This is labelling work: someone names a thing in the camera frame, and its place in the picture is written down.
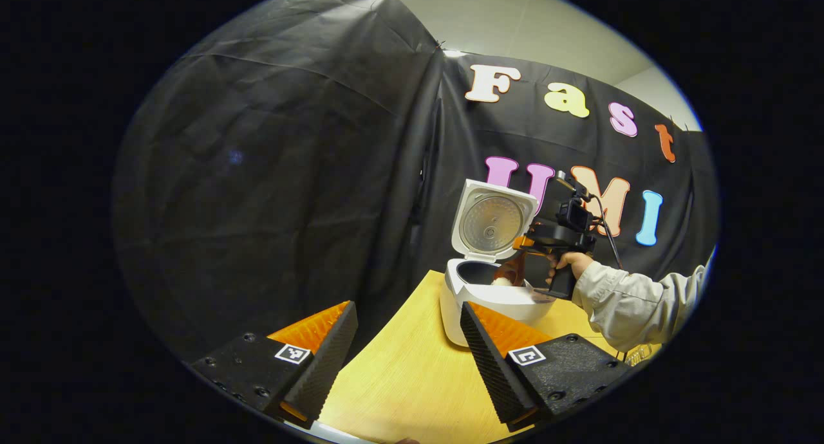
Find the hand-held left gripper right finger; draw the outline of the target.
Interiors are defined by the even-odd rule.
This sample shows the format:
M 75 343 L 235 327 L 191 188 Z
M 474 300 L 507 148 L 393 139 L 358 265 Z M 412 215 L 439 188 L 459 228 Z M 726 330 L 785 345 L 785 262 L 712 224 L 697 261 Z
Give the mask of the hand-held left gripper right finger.
M 633 371 L 576 333 L 552 338 L 473 301 L 462 306 L 461 329 L 510 432 L 564 420 Z

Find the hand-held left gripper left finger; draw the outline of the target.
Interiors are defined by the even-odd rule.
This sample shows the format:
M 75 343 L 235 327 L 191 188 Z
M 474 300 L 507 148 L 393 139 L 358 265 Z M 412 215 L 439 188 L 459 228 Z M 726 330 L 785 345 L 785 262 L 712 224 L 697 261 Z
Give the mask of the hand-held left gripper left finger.
M 357 329 L 356 304 L 342 301 L 270 335 L 242 333 L 190 366 L 251 409 L 309 429 Z

